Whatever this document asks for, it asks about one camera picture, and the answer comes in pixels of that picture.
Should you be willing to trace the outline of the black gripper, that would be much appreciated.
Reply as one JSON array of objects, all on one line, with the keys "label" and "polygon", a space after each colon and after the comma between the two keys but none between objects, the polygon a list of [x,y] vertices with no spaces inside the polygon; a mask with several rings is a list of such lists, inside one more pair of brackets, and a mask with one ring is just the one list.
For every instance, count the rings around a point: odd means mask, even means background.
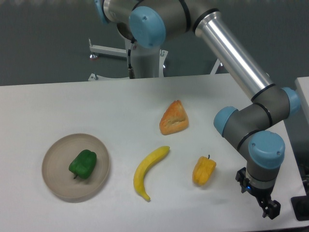
[{"label": "black gripper", "polygon": [[243,167],[237,171],[235,180],[239,182],[241,193],[248,192],[257,199],[259,206],[263,210],[263,218],[274,219],[280,214],[281,204],[271,198],[276,179],[259,181],[251,176],[246,176],[246,168]]}]

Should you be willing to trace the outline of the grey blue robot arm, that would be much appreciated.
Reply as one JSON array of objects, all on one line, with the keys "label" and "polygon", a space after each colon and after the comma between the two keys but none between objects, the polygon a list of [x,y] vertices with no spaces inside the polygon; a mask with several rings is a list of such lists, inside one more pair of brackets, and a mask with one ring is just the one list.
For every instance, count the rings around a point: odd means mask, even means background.
[{"label": "grey blue robot arm", "polygon": [[95,7],[103,23],[116,23],[129,40],[126,58],[131,79],[142,78],[147,70],[156,68],[150,61],[133,62],[134,45],[159,48],[167,39],[188,31],[205,41],[252,102],[242,110],[223,108],[213,122],[247,161],[236,180],[242,192],[257,199],[263,217],[277,217],[281,205],[271,193],[284,160],[285,143],[268,129],[299,110],[298,94],[270,80],[208,0],[97,0]]}]

